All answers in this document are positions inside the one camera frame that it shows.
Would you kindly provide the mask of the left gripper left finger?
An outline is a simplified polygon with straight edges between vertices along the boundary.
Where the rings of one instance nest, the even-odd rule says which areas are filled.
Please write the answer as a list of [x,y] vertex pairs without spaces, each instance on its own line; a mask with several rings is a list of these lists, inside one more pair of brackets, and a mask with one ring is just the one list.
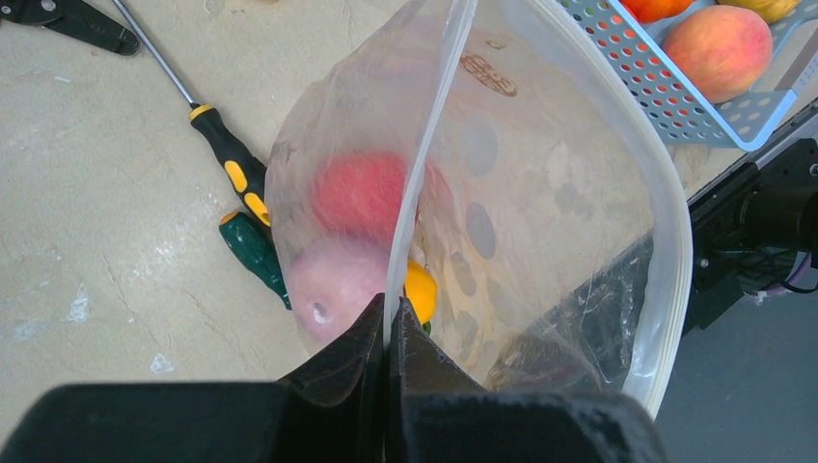
[[350,328],[278,380],[287,391],[280,462],[383,460],[383,320],[378,293]]

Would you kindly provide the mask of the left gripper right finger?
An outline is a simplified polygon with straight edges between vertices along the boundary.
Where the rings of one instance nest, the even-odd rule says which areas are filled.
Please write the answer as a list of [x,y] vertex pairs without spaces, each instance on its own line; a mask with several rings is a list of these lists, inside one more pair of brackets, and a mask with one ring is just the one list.
[[459,462],[474,438],[468,400],[484,389],[430,338],[399,299],[388,352],[388,462]]

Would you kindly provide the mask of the red tomato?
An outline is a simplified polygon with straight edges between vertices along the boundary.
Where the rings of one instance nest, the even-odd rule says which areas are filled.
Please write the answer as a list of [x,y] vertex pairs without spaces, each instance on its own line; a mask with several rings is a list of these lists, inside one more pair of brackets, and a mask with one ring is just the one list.
[[342,151],[323,162],[309,188],[318,235],[390,247],[411,167],[393,150]]

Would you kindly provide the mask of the clear zip top bag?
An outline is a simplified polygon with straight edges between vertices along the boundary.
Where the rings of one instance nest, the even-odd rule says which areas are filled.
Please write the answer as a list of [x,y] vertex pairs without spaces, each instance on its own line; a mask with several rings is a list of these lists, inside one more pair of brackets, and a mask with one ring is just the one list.
[[686,198],[626,86],[554,1],[410,1],[312,84],[269,157],[284,279],[342,151],[412,163],[392,245],[438,286],[433,341],[492,391],[614,391],[650,414],[692,271]]

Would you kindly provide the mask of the peach apple fruit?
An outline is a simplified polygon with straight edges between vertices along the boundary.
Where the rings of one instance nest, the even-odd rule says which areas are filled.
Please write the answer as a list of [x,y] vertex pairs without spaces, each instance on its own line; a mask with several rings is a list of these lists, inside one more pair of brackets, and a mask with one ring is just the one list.
[[662,48],[698,91],[713,104],[747,92],[773,60],[772,33],[756,12],[706,7],[679,22]]

